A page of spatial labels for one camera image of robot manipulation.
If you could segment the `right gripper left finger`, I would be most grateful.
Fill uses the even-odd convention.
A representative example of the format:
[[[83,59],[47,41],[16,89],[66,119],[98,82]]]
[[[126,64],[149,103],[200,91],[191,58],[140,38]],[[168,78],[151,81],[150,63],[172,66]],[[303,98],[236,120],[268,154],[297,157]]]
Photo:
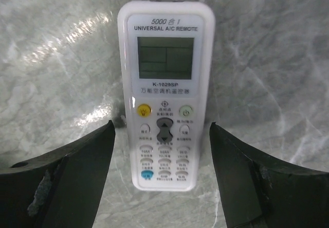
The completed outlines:
[[[115,141],[112,122],[1,169],[1,227],[92,227]]]

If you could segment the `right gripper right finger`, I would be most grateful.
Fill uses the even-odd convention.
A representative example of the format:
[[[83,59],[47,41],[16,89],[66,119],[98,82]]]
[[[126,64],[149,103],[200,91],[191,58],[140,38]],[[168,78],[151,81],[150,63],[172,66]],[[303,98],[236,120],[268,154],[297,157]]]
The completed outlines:
[[[228,227],[328,227],[328,173],[288,163],[212,123],[212,159]]]

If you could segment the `white universal AC remote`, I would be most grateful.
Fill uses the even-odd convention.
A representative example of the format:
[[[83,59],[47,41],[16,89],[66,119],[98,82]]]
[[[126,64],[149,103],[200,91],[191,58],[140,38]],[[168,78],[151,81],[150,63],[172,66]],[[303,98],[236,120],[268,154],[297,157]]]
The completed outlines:
[[[131,1],[117,17],[132,182],[196,185],[215,15],[201,2]]]

